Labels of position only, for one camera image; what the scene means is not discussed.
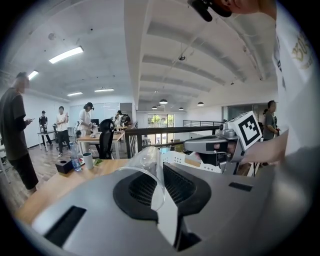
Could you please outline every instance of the woman in white shirt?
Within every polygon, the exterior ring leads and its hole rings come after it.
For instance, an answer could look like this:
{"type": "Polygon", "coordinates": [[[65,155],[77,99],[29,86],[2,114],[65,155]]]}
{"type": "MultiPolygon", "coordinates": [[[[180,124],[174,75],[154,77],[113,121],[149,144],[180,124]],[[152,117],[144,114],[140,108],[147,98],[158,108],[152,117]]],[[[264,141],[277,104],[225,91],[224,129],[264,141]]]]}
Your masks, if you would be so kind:
{"type": "MultiPolygon", "coordinates": [[[[91,123],[91,117],[90,117],[90,111],[94,110],[94,106],[91,102],[88,102],[84,105],[83,110],[79,113],[79,126],[78,131],[81,132],[80,137],[84,137],[87,135],[90,135],[90,130],[93,127],[93,124],[91,123]]],[[[89,143],[83,143],[83,153],[89,152],[89,143]]]]}

